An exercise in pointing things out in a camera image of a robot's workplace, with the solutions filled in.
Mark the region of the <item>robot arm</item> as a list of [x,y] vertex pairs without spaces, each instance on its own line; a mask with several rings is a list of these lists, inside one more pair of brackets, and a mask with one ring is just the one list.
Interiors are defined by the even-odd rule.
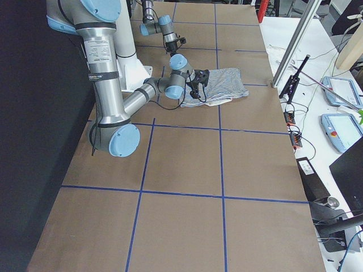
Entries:
[[156,94],[181,99],[187,88],[193,98],[208,84],[209,72],[196,70],[178,53],[178,36],[169,16],[157,16],[152,1],[142,1],[144,36],[161,33],[170,54],[171,74],[153,78],[139,61],[134,46],[127,1],[48,1],[51,29],[83,38],[89,81],[94,85],[96,120],[88,136],[94,150],[116,157],[132,154],[140,131],[131,116]]
[[141,1],[142,24],[140,32],[143,36],[161,33],[163,36],[163,47],[170,56],[177,53],[181,45],[186,43],[185,37],[177,35],[169,15],[158,17],[153,9],[153,1]]

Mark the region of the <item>black monitor arm base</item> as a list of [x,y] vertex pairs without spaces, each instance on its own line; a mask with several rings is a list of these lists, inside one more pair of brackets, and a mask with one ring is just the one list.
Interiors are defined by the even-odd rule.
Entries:
[[362,226],[361,209],[352,210],[353,216],[349,218],[342,209],[333,209],[316,202],[310,202],[309,206],[318,239],[326,251],[360,251],[360,242],[353,236],[357,233],[357,227]]

